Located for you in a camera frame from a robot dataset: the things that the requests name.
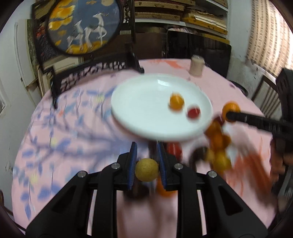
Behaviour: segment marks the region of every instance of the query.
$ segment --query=yellow leaf embroidery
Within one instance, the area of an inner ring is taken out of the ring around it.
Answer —
[[[58,8],[58,7],[54,8],[51,15],[50,15],[50,18],[57,18],[58,12],[60,12],[62,10],[63,10],[63,8]]]
[[[58,143],[58,140],[56,138],[52,138],[50,146],[55,147],[57,145],[57,143]]]
[[[56,41],[56,43],[55,43],[55,45],[60,45],[60,43],[61,43],[61,40],[58,40],[58,41]]]
[[[60,30],[60,31],[58,31],[58,35],[62,37],[64,35],[66,35],[66,32],[67,32],[66,30]]]
[[[75,9],[75,5],[72,5],[70,7],[65,7],[61,11],[58,11],[56,15],[58,18],[65,19],[72,15],[74,9]]]
[[[101,103],[101,102],[103,102],[105,100],[105,97],[104,96],[97,96],[96,97],[96,102],[97,103]]]
[[[62,25],[68,25],[69,23],[71,23],[72,19],[73,19],[73,16],[70,16],[70,17],[62,20]]]
[[[30,183],[32,185],[36,184],[39,181],[38,175],[37,174],[32,174],[30,176],[30,179],[29,180],[30,180]]]
[[[100,40],[93,41],[92,44],[93,44],[92,48],[88,48],[86,43],[84,43],[82,48],[80,48],[79,45],[72,44],[71,46],[69,46],[69,48],[66,50],[66,52],[70,53],[70,54],[78,55],[78,54],[84,54],[84,53],[87,53],[87,52],[94,51],[94,50],[96,50],[96,49],[98,49],[98,48],[100,48],[102,46]]]
[[[91,4],[91,5],[93,5],[93,4],[95,4],[97,1],[94,1],[94,0],[92,0],[92,1],[88,1],[88,2],[86,2],[86,4]]]
[[[57,4],[57,7],[65,7],[71,2],[72,2],[72,0],[62,0]]]
[[[60,26],[62,25],[63,21],[51,21],[49,23],[49,29],[50,30],[58,30]]]

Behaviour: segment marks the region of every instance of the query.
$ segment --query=metal screw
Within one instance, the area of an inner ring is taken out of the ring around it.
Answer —
[[[86,176],[86,172],[85,171],[79,171],[78,173],[77,173],[77,176],[78,177],[80,177],[80,178],[83,178],[83,177],[85,177]]]
[[[120,164],[119,164],[119,163],[113,163],[113,164],[111,165],[111,167],[112,167],[113,169],[119,169],[119,168],[120,168]]]
[[[180,164],[180,163],[177,163],[177,164],[174,165],[174,168],[175,169],[183,169],[183,165]]]
[[[208,173],[208,175],[209,175],[210,177],[212,177],[212,178],[217,177],[217,173],[216,173],[215,171],[210,171],[210,172]]]

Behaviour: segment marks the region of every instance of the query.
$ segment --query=yellow ball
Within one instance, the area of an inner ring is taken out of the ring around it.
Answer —
[[[225,151],[219,151],[215,154],[215,160],[213,163],[213,169],[216,172],[225,171],[231,169],[231,160],[227,157]]]
[[[205,161],[209,162],[210,164],[213,164],[213,162],[215,161],[215,152],[213,152],[211,149],[207,149]]]
[[[145,158],[137,162],[135,176],[142,182],[150,182],[159,175],[159,166],[153,159]]]

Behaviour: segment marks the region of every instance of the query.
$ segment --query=white cup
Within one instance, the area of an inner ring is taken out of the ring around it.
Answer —
[[[191,64],[189,74],[193,76],[200,77],[202,76],[203,66],[205,65],[205,60],[199,55],[193,55],[191,57]]]

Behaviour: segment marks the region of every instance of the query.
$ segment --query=red ball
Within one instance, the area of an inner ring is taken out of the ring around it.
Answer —
[[[218,121],[220,123],[221,126],[224,125],[225,121],[223,120],[221,115],[218,115],[214,118],[215,121]]]
[[[187,112],[187,116],[190,119],[197,119],[200,115],[200,109],[199,108],[190,108]]]
[[[180,143],[167,143],[167,153],[174,155],[178,162],[182,161],[182,148]]]

